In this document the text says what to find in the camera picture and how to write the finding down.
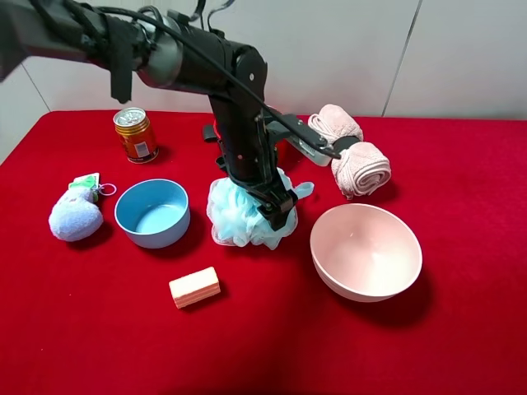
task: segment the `bowl rim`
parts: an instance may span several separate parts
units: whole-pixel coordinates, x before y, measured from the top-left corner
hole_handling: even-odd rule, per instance
[[[187,191],[181,186],[181,184],[178,184],[176,183],[175,181],[172,181],[171,179],[146,179],[144,181],[141,181],[140,183],[137,183],[137,184],[134,184],[132,185],[130,188],[128,188],[126,191],[124,191],[121,196],[119,196],[119,199],[117,200],[117,202],[115,203],[115,208],[114,208],[114,218],[115,218],[115,221],[117,222],[117,225],[119,225],[119,227],[124,230],[125,232],[127,233],[130,233],[132,235],[137,235],[137,236],[148,236],[148,235],[158,235],[160,234],[161,232],[164,232],[165,230],[168,230],[170,229],[172,226],[176,225],[179,221],[181,221],[184,217],[184,214],[181,216],[181,218],[179,218],[176,222],[174,222],[172,225],[170,226],[167,226],[165,229],[163,230],[158,230],[157,232],[152,232],[152,233],[142,233],[142,232],[136,232],[134,230],[130,230],[126,227],[124,227],[121,222],[119,221],[119,218],[117,217],[117,207],[119,206],[119,203],[121,202],[121,199],[123,198],[124,195],[126,195],[128,192],[130,192],[131,189],[137,187],[138,185],[141,185],[141,184],[145,184],[145,183],[151,183],[152,181],[166,181],[168,183],[171,183],[171,184],[174,184],[176,187],[180,188],[183,193],[184,193],[184,196],[185,196],[185,205],[184,205],[184,213],[186,213],[188,210],[189,210],[189,195],[187,194]]]
[[[418,266],[418,270],[416,270],[416,273],[415,275],[412,277],[412,279],[408,282],[408,284],[403,287],[401,290],[395,292],[395,293],[388,293],[388,294],[365,294],[364,292],[360,292],[358,290],[354,290],[353,288],[349,287],[349,286],[345,286],[342,282],[338,281],[337,279],[335,279],[333,276],[331,276],[325,269],[324,267],[320,264],[318,258],[315,256],[315,253],[313,251],[313,244],[311,242],[311,240],[313,239],[313,230],[315,229],[316,227],[316,224],[322,219],[323,216],[325,216],[326,214],[328,214],[330,211],[333,211],[335,209],[338,209],[339,207],[344,207],[344,206],[364,206],[364,207],[369,207],[369,208],[374,208],[376,210],[379,210],[379,211],[382,211],[384,212],[385,214],[388,214],[389,216],[392,216],[395,220],[397,220],[398,222],[400,222],[407,230],[408,232],[410,232],[410,235],[413,237],[413,240],[415,241],[415,244],[417,245],[417,250],[419,252],[419,266]],[[333,283],[335,284],[336,286],[339,286],[341,288],[343,288],[344,290],[347,290],[349,292],[352,292],[354,294],[357,294],[357,295],[362,295],[362,296],[366,296],[366,297],[371,297],[371,298],[380,298],[380,297],[386,297],[386,296],[393,296],[393,295],[397,295],[397,294],[400,294],[401,292],[407,290],[416,280],[417,278],[419,277],[419,274],[421,274],[421,270],[422,270],[422,249],[421,249],[421,245],[419,244],[419,240],[417,239],[417,236],[413,233],[413,231],[410,229],[410,227],[408,225],[406,225],[404,223],[403,220],[401,220],[398,216],[396,216],[395,214],[392,214],[391,212],[385,210],[384,208],[380,208],[380,207],[377,207],[377,206],[372,206],[371,204],[365,204],[365,203],[348,203],[348,204],[341,204],[341,205],[338,205],[338,206],[335,206],[335,207],[331,207],[329,210],[325,211],[321,216],[319,216],[319,218],[316,220],[315,224],[313,225],[313,227],[311,228],[311,233],[310,233],[310,250],[311,250],[311,257],[313,258],[313,262],[315,263],[316,267],[322,271],[322,273]]]

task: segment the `white wall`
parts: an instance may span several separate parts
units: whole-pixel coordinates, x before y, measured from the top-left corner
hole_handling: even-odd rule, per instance
[[[208,0],[208,9],[225,0]],[[195,0],[106,1],[136,9],[154,3],[191,13]],[[237,0],[213,25],[254,45],[268,62],[267,102],[312,113],[328,102],[353,114],[381,115],[418,0]],[[115,109],[110,76],[92,65],[30,58],[25,63],[56,109]],[[155,90],[135,77],[133,102],[145,109],[210,111],[204,96]]]
[[[0,164],[47,112],[39,92],[20,65],[0,85]]]
[[[527,119],[527,2],[424,0],[386,116]]]
[[[208,0],[208,9],[223,2]],[[196,2],[93,3],[128,9],[151,3],[162,12],[171,7],[189,14]],[[269,63],[267,102],[284,111],[312,113],[335,103],[354,115],[527,119],[527,2],[422,0],[404,52],[419,3],[236,0],[213,25],[259,49]],[[124,107],[110,98],[105,70],[42,58],[27,59],[24,66],[35,86],[23,68],[0,86],[0,161],[46,105],[51,110]],[[137,77],[127,105],[210,110],[204,96],[155,90]]]

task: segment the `table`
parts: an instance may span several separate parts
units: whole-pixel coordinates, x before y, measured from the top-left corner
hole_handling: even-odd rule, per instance
[[[417,282],[378,304],[335,295],[310,259],[309,235],[347,203],[329,168],[288,151],[294,184],[315,183],[300,224],[275,251],[222,247],[205,207],[222,177],[202,142],[210,114],[149,113],[161,153],[128,163],[113,111],[45,115],[0,166],[0,393],[466,394],[527,391],[527,123],[357,118],[390,159],[370,197],[415,232]],[[78,175],[101,172],[105,224],[55,239],[47,219]],[[149,178],[188,191],[192,220],[166,249],[132,244],[119,194]],[[215,298],[178,310],[168,282],[214,266]]]

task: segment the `pink towel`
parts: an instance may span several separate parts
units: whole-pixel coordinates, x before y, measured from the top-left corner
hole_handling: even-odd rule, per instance
[[[370,142],[358,142],[333,159],[331,170],[344,196],[371,195],[386,184],[392,171],[389,160]]]
[[[341,159],[333,159],[331,170],[343,195],[372,194],[391,177],[389,160],[370,142],[364,142],[361,127],[346,111],[337,105],[325,105],[319,114],[310,116],[308,125],[329,142],[340,137],[355,136],[361,140],[340,152]]]

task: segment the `can lid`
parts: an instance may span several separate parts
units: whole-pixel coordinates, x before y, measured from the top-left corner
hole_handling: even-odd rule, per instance
[[[114,116],[114,123],[117,126],[130,127],[142,122],[147,116],[144,109],[131,107],[129,109],[121,109]]]

